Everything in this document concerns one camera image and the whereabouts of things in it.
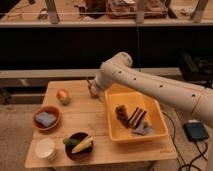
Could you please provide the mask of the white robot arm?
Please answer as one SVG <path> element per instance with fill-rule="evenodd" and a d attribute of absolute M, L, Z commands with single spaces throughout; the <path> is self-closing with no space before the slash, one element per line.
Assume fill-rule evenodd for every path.
<path fill-rule="evenodd" d="M 105 91 L 113 83 L 137 90 L 181 111 L 191 113 L 213 129 L 213 89 L 142 73 L 132 69 L 132 58 L 119 52 L 103 62 L 92 85 L 96 91 Z"/>

